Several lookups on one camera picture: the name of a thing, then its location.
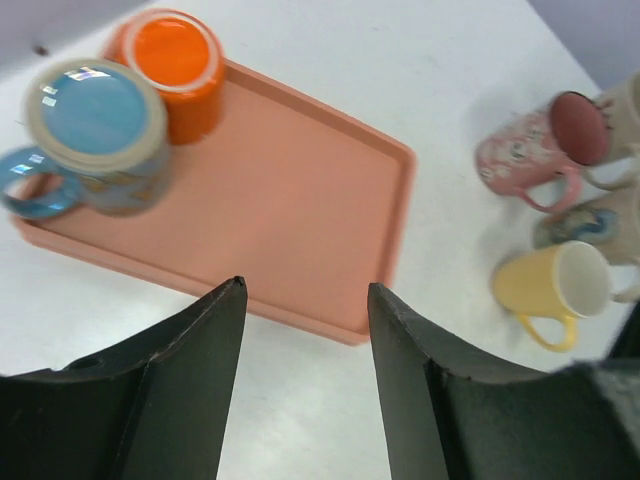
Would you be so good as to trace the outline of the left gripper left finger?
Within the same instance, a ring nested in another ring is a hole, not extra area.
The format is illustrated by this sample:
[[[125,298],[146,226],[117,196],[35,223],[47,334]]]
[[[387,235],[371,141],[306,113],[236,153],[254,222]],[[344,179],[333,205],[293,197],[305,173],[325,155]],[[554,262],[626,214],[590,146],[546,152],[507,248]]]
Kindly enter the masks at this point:
[[[233,277],[65,368],[1,380],[5,479],[213,479],[247,312]]]

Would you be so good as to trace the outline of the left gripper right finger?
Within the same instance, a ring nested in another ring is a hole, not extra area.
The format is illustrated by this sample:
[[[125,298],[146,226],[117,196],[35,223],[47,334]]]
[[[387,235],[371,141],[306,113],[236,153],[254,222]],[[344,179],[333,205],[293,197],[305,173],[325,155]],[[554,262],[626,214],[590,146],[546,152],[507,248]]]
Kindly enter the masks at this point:
[[[386,286],[368,316],[395,479],[635,479],[639,317],[601,360],[543,373],[485,352]]]

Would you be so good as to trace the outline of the orange mug black handle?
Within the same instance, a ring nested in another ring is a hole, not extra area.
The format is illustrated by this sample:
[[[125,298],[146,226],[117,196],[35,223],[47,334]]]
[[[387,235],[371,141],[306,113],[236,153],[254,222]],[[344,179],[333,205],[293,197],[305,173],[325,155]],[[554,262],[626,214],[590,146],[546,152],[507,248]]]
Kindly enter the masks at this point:
[[[196,17],[144,10],[118,27],[104,58],[129,67],[156,89],[168,113],[171,144],[199,142],[217,126],[225,58],[217,37]]]

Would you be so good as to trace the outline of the pink floral ceramic mug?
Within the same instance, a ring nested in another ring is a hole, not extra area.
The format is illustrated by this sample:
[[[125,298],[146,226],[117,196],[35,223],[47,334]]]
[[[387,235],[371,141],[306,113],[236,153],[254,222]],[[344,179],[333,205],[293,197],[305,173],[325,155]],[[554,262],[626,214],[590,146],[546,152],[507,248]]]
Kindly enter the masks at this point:
[[[475,167],[493,193],[556,213],[578,199],[582,172],[603,160],[609,147],[610,130],[601,110],[588,97],[565,91],[482,140]],[[555,203],[545,206],[529,195],[530,189],[560,177],[566,186]]]

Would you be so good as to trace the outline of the beige mug blue floral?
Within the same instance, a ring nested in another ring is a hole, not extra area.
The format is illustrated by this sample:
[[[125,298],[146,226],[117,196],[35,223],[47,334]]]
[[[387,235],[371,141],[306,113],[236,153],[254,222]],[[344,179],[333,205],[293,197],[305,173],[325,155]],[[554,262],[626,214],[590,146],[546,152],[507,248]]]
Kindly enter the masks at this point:
[[[627,171],[614,181],[598,181],[589,169],[583,173],[583,178],[605,191],[632,185],[639,177],[639,72],[600,93],[593,103],[603,115],[609,133],[608,151],[596,166],[627,158],[631,158],[631,163]]]

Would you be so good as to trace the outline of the yellow ceramic mug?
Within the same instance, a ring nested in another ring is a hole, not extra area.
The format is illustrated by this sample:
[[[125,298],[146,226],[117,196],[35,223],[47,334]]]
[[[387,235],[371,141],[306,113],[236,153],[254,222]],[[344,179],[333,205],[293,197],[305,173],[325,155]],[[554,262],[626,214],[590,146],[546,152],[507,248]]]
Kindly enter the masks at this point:
[[[609,263],[594,246],[569,241],[532,251],[499,267],[492,279],[494,298],[527,333],[552,352],[571,350],[577,321],[601,314],[612,299]],[[549,318],[564,326],[564,338],[546,340],[532,319]]]

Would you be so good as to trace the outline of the blue patterned ceramic mug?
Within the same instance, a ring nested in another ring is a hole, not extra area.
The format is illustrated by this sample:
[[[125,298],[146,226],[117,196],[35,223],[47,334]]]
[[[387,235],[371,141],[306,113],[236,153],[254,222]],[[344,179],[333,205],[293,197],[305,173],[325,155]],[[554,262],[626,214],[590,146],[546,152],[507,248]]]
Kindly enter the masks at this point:
[[[41,72],[25,100],[33,139],[1,158],[1,203],[25,219],[80,204],[110,216],[155,206],[171,176],[168,114],[132,69],[84,58]]]

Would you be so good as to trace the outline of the beige mug orange floral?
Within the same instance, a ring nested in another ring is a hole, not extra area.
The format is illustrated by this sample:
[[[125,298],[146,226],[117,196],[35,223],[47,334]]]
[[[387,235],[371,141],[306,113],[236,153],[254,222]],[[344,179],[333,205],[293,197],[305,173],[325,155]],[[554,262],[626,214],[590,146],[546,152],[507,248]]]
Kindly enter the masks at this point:
[[[639,266],[639,188],[611,191],[539,220],[532,232],[536,249],[568,241],[593,245],[612,266]]]

